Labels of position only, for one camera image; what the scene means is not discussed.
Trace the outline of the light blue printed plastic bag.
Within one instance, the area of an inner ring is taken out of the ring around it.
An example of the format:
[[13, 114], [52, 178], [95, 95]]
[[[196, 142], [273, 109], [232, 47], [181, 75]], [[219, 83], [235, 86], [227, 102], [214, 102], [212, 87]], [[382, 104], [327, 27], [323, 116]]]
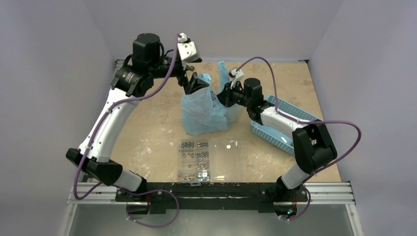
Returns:
[[240, 116], [243, 107], [233, 105], [225, 107], [219, 102], [211, 87], [208, 73], [198, 74], [198, 78], [207, 82], [208, 87], [181, 98], [181, 123], [185, 133], [199, 135], [227, 131]]

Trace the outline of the light blue plastic basket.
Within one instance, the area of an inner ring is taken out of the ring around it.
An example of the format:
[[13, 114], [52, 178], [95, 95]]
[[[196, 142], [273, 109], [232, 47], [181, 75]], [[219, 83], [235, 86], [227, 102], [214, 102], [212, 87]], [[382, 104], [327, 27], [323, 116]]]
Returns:
[[[285, 100], [276, 98], [273, 94], [268, 95], [266, 101], [271, 104], [277, 103], [281, 112], [294, 118], [298, 118], [303, 121], [316, 121], [319, 119], [311, 113]], [[294, 156], [295, 151], [292, 146], [292, 131], [295, 130], [295, 128], [301, 127], [301, 124], [297, 124], [295, 121], [281, 116], [272, 117], [272, 113], [274, 113], [273, 108], [267, 111], [267, 121], [262, 124], [252, 121], [251, 132], [289, 155]]]

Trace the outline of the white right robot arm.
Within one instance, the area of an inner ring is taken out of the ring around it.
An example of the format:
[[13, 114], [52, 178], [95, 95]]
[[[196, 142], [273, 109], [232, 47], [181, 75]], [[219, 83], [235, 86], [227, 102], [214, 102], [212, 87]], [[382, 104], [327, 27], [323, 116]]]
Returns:
[[248, 78], [234, 87], [227, 83], [217, 95], [226, 107], [240, 105], [256, 123], [273, 128], [291, 138], [296, 163], [277, 180], [276, 193], [282, 200], [290, 199], [297, 187], [337, 157], [337, 151], [325, 124], [311, 122], [277, 109], [264, 99], [260, 80]]

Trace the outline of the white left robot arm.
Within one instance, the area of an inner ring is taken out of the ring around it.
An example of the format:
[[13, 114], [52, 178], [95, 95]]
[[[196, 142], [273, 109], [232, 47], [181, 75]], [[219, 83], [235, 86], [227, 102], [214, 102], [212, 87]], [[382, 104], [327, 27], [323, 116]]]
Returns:
[[165, 51], [158, 35], [137, 36], [132, 53], [114, 74], [106, 103], [93, 128], [77, 148], [66, 153], [77, 173], [89, 174], [107, 186], [124, 188], [134, 201], [145, 198], [145, 179], [111, 159], [115, 142], [131, 113], [142, 100], [154, 96], [150, 89], [155, 79], [162, 79], [165, 84], [175, 77], [186, 94], [208, 86], [197, 74], [191, 79], [186, 74], [190, 63], [202, 60], [196, 44], [184, 33], [177, 36], [175, 43], [173, 49]]

